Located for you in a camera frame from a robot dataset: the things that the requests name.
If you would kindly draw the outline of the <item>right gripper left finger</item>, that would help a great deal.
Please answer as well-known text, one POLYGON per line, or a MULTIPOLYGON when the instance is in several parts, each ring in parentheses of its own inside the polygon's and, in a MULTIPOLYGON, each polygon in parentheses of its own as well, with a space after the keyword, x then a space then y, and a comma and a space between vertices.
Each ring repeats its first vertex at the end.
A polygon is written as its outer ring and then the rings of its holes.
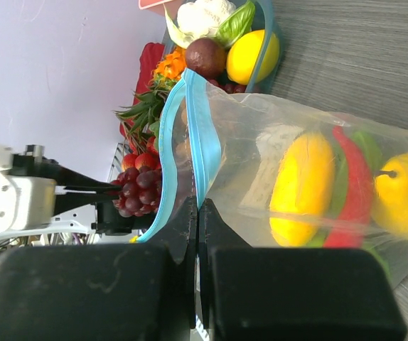
POLYGON ((0 256, 0 340, 188 340, 194 197, 146 242, 27 247, 0 256))

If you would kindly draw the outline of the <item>clear zip top bag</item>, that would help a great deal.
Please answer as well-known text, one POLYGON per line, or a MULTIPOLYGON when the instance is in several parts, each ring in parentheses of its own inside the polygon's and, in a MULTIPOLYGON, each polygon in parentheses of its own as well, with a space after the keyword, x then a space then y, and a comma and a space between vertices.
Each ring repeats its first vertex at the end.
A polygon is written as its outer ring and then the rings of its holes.
POLYGON ((391 287, 408 274, 408 130, 186 70, 159 124, 149 241, 199 211, 211 340, 403 340, 391 287))

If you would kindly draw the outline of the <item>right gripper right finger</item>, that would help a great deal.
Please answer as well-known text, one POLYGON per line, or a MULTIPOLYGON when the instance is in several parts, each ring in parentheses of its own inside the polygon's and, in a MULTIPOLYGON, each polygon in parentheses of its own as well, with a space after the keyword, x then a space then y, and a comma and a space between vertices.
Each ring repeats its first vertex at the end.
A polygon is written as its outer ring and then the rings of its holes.
POLYGON ((202 321, 212 340, 404 340, 384 269, 361 249, 251 247, 212 200, 198 213, 202 321))

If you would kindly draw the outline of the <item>yellow pear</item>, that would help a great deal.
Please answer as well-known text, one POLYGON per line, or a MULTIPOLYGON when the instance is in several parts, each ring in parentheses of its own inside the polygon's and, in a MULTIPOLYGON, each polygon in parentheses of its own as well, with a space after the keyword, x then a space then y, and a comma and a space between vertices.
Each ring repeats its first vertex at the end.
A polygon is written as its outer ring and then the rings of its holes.
POLYGON ((408 239, 408 153, 390 158, 375 177, 372 219, 388 232, 408 239))

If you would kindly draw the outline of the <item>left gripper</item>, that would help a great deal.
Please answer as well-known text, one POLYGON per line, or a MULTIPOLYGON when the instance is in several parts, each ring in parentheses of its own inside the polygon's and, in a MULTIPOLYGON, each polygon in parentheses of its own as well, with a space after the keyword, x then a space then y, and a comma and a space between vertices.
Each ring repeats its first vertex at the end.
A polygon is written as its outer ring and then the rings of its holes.
POLYGON ((92 230, 97 234, 127 235, 134 230, 150 228, 154 221, 154 213, 142 217, 122 217, 111 202, 118 195, 107 193, 121 190, 118 184, 95 180, 81 173, 62 166, 51 171, 52 179, 66 190, 87 191, 96 193, 65 193, 55 196, 54 213, 64 213, 76 208, 93 205, 96 209, 96 220, 92 223, 92 230))

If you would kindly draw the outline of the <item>purple grape bunch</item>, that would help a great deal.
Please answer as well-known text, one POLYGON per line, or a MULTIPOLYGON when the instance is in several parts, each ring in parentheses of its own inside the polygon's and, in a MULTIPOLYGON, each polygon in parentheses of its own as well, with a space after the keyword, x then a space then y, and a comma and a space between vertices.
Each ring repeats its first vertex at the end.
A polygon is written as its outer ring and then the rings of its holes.
POLYGON ((118 198, 113 200, 115 208, 122 217, 142 217, 158 212, 161 191, 162 171, 148 166, 128 168, 110 182, 118 185, 118 198))

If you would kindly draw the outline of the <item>red chili pepper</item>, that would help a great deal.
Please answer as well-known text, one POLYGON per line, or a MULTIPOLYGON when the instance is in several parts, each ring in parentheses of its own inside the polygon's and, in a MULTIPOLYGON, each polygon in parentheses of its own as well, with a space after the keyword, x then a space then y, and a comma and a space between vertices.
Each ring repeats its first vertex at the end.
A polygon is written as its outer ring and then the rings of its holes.
POLYGON ((333 128, 333 137, 343 150, 348 167, 348 184, 342 210, 328 234, 325 248, 358 248, 370 221, 373 179, 363 152, 348 138, 341 126, 333 128))

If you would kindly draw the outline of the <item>green starfruit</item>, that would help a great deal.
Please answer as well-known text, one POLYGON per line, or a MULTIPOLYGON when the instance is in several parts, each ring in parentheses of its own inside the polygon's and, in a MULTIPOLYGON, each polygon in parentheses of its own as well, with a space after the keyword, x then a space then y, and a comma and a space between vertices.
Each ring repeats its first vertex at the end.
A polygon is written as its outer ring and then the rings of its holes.
MULTIPOLYGON (((274 213, 322 217, 327 211, 335 178, 335 156, 328 139, 311 132, 298 136, 279 164, 269 209, 274 213)), ((282 247, 302 247, 316 234, 310 222, 269 218, 272 236, 282 247)))

